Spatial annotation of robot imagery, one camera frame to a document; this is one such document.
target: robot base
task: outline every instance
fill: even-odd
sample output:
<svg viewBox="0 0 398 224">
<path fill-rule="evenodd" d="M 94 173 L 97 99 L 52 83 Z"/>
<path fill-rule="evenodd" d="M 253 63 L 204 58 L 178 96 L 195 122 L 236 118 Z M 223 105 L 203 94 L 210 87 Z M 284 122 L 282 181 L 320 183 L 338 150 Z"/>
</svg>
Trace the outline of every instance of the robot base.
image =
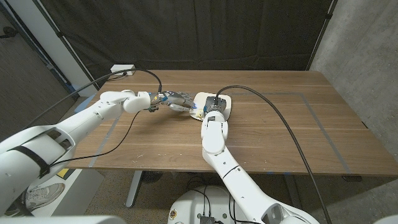
<svg viewBox="0 0 398 224">
<path fill-rule="evenodd" d="M 203 192 L 205 186 L 197 187 L 195 190 Z M 209 185 L 206 188 L 206 196 L 209 198 L 211 207 L 211 217 L 215 221 L 221 221 L 224 224 L 234 224 L 229 215 L 229 192 L 225 187 Z M 168 224 L 200 224 L 200 217 L 203 215 L 203 194 L 190 190 L 177 199 L 172 205 Z M 231 198 L 231 213 L 233 215 L 233 198 Z M 209 204 L 205 199 L 205 216 L 209 216 Z M 235 203 L 235 214 L 237 220 L 247 220 L 241 208 Z"/>
</svg>

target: black strap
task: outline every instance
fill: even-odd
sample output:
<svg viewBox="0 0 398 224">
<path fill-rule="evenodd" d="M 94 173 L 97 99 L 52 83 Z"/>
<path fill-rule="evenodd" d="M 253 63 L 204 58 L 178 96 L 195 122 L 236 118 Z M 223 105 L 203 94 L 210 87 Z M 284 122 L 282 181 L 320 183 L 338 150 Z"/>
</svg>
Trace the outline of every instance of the black strap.
<svg viewBox="0 0 398 224">
<path fill-rule="evenodd" d="M 21 153 L 27 155 L 33 161 L 35 161 L 36 164 L 39 165 L 39 167 L 40 167 L 40 176 L 39 176 L 40 178 L 42 178 L 44 175 L 50 173 L 49 165 L 39 155 L 37 155 L 34 151 L 26 148 L 25 146 L 17 146 L 8 151 L 11 151 L 11 150 L 16 150 L 18 152 L 21 152 Z"/>
</svg>

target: small object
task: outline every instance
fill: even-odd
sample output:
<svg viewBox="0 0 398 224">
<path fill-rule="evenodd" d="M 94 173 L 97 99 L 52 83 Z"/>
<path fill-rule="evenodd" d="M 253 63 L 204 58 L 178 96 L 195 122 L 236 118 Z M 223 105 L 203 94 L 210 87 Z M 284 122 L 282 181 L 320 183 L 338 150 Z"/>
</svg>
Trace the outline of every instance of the small object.
<svg viewBox="0 0 398 224">
<path fill-rule="evenodd" d="M 176 209 L 173 209 L 173 210 L 170 212 L 170 218 L 173 220 L 176 216 L 177 216 L 177 211 L 176 211 Z"/>
<path fill-rule="evenodd" d="M 75 171 L 74 169 L 62 169 L 57 176 L 61 177 L 62 179 L 66 180 L 68 177 Z"/>
<path fill-rule="evenodd" d="M 131 69 L 131 68 L 136 68 L 136 67 L 134 65 L 113 65 L 111 68 L 111 72 L 117 72 L 117 71 Z M 134 72 L 135 71 L 128 71 L 127 75 L 132 75 L 132 74 L 134 74 Z"/>
<path fill-rule="evenodd" d="M 214 224 L 214 223 L 215 223 L 214 217 L 206 217 L 204 215 L 200 217 L 200 224 Z"/>
<path fill-rule="evenodd" d="M 200 120 L 202 120 L 202 118 L 205 117 L 205 114 L 204 114 L 203 110 L 202 109 L 198 109 L 195 117 L 199 118 Z"/>
<path fill-rule="evenodd" d="M 151 106 L 150 108 L 148 108 L 148 111 L 151 112 L 151 113 L 153 113 L 153 112 L 155 112 L 157 110 L 159 110 L 158 106 Z"/>
</svg>

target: white box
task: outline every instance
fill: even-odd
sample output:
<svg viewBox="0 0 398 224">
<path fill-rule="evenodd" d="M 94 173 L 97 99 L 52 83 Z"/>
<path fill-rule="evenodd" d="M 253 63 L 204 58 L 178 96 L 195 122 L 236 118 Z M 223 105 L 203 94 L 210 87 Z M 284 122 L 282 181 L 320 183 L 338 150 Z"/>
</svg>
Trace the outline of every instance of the white box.
<svg viewBox="0 0 398 224">
<path fill-rule="evenodd" d="M 111 72 L 117 72 L 125 69 L 136 68 L 134 65 L 113 65 L 111 68 Z M 127 72 L 127 75 L 134 74 L 135 71 Z"/>
</svg>

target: gray wall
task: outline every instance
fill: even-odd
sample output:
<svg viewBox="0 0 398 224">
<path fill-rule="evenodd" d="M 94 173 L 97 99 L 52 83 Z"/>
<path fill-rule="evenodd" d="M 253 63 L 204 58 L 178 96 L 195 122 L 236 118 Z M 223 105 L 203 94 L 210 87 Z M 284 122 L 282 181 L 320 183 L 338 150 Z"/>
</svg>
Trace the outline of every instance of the gray wall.
<svg viewBox="0 0 398 224">
<path fill-rule="evenodd" d="M 398 1 L 339 0 L 311 70 L 321 71 L 398 161 Z"/>
</svg>

